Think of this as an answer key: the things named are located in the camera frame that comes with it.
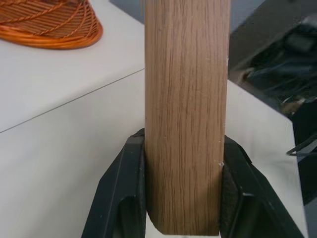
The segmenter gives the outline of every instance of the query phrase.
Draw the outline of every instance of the wood grain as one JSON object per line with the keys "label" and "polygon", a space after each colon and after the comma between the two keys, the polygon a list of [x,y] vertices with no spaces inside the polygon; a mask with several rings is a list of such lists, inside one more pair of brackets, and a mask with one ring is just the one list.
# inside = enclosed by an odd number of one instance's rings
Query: wood grain
{"label": "wood grain", "polygon": [[218,235],[230,0],[147,0],[147,210],[169,235]]}

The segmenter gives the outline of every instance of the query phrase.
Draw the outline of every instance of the oak wood piece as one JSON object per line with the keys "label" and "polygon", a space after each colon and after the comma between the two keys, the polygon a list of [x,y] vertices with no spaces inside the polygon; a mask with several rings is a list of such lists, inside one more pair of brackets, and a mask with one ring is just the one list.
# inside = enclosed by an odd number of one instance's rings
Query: oak wood piece
{"label": "oak wood piece", "polygon": [[147,210],[169,235],[218,235],[230,0],[147,0]]}

